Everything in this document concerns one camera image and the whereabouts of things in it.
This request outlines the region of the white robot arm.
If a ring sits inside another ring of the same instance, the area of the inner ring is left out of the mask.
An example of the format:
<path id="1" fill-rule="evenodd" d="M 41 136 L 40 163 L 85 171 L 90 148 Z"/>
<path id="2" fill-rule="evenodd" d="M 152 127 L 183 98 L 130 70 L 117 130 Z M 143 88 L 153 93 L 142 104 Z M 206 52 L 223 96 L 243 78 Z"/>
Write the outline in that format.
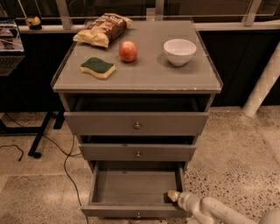
<path id="1" fill-rule="evenodd" d="M 254 222 L 213 197 L 200 198 L 189 191 L 173 190 L 169 190 L 167 195 L 200 224 L 217 224 L 218 221 L 224 224 L 280 224 L 280 210 L 271 210 Z"/>

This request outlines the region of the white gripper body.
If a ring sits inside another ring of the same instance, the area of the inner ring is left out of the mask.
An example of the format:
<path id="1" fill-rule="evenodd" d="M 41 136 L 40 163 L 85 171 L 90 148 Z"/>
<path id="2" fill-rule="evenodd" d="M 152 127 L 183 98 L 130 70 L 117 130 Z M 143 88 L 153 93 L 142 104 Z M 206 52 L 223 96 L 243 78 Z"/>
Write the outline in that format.
<path id="1" fill-rule="evenodd" d="M 178 206 L 191 214 L 200 214 L 201 198 L 191 192 L 181 192 L 178 195 Z"/>

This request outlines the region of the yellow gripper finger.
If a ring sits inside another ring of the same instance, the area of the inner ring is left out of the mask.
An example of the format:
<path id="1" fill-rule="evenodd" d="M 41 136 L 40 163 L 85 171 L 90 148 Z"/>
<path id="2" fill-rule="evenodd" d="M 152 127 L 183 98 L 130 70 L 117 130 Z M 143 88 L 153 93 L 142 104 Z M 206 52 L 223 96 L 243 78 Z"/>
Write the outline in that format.
<path id="1" fill-rule="evenodd" d="M 177 192 L 177 191 L 173 191 L 173 190 L 170 190 L 168 193 L 167 193 L 167 196 L 169 197 L 169 199 L 173 202 L 177 202 L 179 200 L 179 196 L 180 196 L 181 192 Z"/>

